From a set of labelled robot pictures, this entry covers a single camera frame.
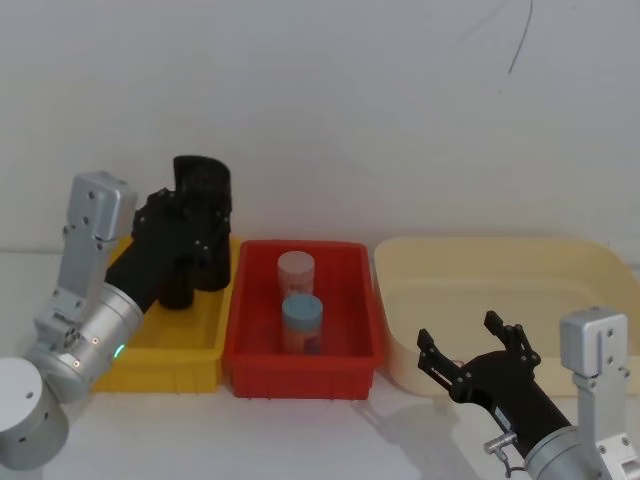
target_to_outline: blue lid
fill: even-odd
[[[282,321],[287,328],[310,332],[322,325],[322,302],[308,293],[294,293],[282,302]]]

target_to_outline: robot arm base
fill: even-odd
[[[69,422],[32,363],[21,358],[0,359],[0,405],[1,465],[33,470],[62,450]]]

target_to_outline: red tray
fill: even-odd
[[[315,259],[314,294],[324,305],[323,354],[281,350],[278,257]],[[231,301],[225,361],[233,393],[247,398],[365,399],[382,362],[381,315],[364,245],[252,240],[242,244]]]

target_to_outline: yellow tray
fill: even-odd
[[[495,310],[505,323],[524,326],[542,356],[535,372],[545,392],[575,395],[560,363],[560,319],[606,305],[629,317],[628,392],[640,392],[640,286],[606,248],[571,238],[394,238],[374,257],[389,372],[405,389],[444,394],[416,366],[421,328],[442,353],[466,362],[504,348],[483,326],[485,312]]]
[[[120,255],[131,240],[114,252]],[[96,392],[208,393],[222,382],[229,305],[240,244],[231,238],[231,282],[222,291],[195,292],[193,306],[171,311],[157,302]]]

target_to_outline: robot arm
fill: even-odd
[[[35,319],[36,343],[24,359],[0,359],[0,463],[7,468],[37,468],[62,449],[69,425],[61,404],[89,394],[142,320],[126,294],[104,284],[135,204],[136,194],[108,173],[73,181],[58,282]]]
[[[578,387],[578,434],[603,480],[638,480],[640,462],[625,429],[627,317],[594,307],[564,318],[562,365]]]
[[[193,289],[230,281],[229,170],[217,160],[177,157],[176,190],[136,194],[106,172],[75,177],[58,282],[35,319],[37,340],[24,358],[0,359],[0,464],[31,470],[63,448],[62,404],[89,395],[93,384],[159,300],[186,308]],[[108,267],[131,232],[133,242]]]
[[[485,408],[504,434],[487,442],[511,476],[502,449],[513,445],[534,480],[640,480],[640,463],[625,433],[624,397],[629,372],[627,318],[607,309],[576,312],[561,322],[562,364],[574,371],[578,427],[535,383],[540,363],[520,325],[504,326],[488,312],[485,327],[506,351],[480,355],[457,367],[442,355],[426,330],[418,337],[418,367],[449,391],[457,403]]]

